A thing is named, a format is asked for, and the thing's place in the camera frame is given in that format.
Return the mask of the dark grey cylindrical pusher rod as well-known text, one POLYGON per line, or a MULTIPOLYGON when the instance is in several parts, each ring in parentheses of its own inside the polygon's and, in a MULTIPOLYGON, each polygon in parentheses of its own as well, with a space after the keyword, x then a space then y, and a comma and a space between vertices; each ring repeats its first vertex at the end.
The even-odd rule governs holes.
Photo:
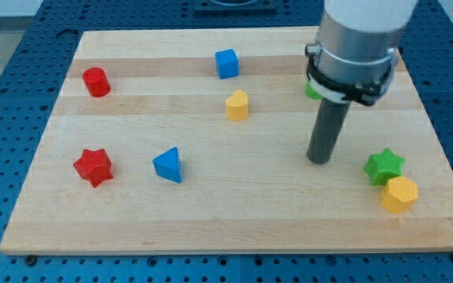
POLYGON ((330 160, 349 108, 349 103, 321 100, 307 150, 312 163, 326 164, 330 160))

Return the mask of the green block behind arm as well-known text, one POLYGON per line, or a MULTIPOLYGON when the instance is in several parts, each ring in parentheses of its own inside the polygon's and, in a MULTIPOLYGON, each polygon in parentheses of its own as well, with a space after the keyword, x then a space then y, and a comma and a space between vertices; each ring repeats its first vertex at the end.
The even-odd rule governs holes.
POLYGON ((310 82, 307 82, 307 84, 306 84, 305 93, 311 99, 314 99, 314 100, 322 99, 322 95, 313 88, 313 86, 311 85, 310 82))

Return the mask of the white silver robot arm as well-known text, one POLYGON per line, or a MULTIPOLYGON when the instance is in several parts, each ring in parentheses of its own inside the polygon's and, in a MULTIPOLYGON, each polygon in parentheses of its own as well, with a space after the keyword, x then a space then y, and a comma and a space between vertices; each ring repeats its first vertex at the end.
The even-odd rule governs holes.
POLYGON ((397 46, 418 0, 327 0, 315 41, 305 47, 311 91, 322 101, 307 150, 325 164, 350 104, 375 105, 387 92, 397 46))

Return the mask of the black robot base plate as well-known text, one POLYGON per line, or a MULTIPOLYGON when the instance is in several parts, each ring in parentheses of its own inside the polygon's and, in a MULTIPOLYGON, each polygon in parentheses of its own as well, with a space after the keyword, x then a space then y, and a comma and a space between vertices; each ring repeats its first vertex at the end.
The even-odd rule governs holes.
POLYGON ((276 13, 276 0, 193 0, 195 14, 276 13))

